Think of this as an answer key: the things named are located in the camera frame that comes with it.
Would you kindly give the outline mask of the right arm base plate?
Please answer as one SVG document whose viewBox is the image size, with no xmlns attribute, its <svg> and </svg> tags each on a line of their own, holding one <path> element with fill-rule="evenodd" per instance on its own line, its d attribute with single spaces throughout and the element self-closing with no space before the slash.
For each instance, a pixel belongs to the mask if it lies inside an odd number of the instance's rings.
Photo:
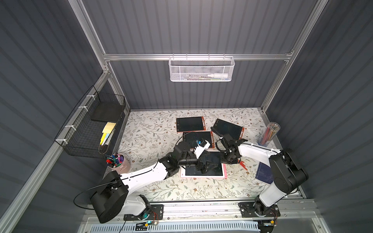
<svg viewBox="0 0 373 233">
<path fill-rule="evenodd" d="M 259 202 L 240 202 L 238 203 L 241 216 L 243 218 L 253 217 L 273 217 L 278 218 L 281 216 L 277 205 L 273 204 L 271 207 L 259 204 Z"/>
</svg>

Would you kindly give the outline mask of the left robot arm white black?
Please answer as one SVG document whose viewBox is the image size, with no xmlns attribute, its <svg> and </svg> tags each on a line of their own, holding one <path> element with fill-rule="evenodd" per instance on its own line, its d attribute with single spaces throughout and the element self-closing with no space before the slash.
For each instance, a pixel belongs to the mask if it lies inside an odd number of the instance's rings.
<svg viewBox="0 0 373 233">
<path fill-rule="evenodd" d="M 154 165 L 131 173 L 119 174 L 115 170 L 108 173 L 93 189 L 90 198 L 99 222 L 107 223 L 120 212 L 146 219 L 152 212 L 152 206 L 144 195 L 134 195 L 134 192 L 174 176 L 181 167 L 192 167 L 206 174 L 221 166 L 220 159 L 211 157 L 206 151 L 208 147 L 209 143 L 204 141 L 191 150 L 191 145 L 182 141 Z"/>
</svg>

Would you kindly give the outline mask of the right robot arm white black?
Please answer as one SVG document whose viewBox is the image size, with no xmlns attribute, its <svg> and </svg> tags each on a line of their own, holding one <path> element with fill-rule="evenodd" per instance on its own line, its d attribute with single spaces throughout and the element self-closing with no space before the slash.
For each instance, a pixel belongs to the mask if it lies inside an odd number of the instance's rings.
<svg viewBox="0 0 373 233">
<path fill-rule="evenodd" d="M 295 157 L 285 150 L 269 149 L 249 144 L 246 139 L 234 139 L 231 135 L 218 135 L 223 149 L 215 143 L 222 153 L 221 162 L 239 164 L 243 157 L 254 159 L 268 166 L 273 175 L 272 183 L 254 200 L 253 209 L 257 216 L 265 217 L 275 212 L 276 203 L 296 190 L 308 180 L 309 175 Z"/>
</svg>

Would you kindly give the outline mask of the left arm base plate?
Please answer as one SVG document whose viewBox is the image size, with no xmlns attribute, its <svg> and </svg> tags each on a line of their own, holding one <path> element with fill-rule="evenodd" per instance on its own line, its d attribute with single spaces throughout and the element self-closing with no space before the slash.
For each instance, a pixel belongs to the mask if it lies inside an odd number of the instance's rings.
<svg viewBox="0 0 373 233">
<path fill-rule="evenodd" d="M 145 210 L 138 216 L 124 215 L 124 220 L 129 221 L 140 221 L 140 220 L 162 220 L 164 214 L 164 205 L 152 204 L 150 207 L 146 207 Z"/>
</svg>

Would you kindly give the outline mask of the pink white writing tablet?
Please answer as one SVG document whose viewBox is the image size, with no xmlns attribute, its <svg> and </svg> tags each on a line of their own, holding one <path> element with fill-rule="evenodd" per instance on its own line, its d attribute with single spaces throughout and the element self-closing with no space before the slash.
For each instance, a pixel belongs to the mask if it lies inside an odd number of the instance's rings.
<svg viewBox="0 0 373 233">
<path fill-rule="evenodd" d="M 195 170 L 195 167 L 185 167 L 181 168 L 181 178 L 226 178 L 226 167 L 220 161 L 221 153 L 218 151 L 204 151 L 200 156 L 200 159 L 204 162 L 211 161 L 213 163 L 219 164 L 217 168 L 210 171 L 207 174 L 202 174 Z"/>
</svg>

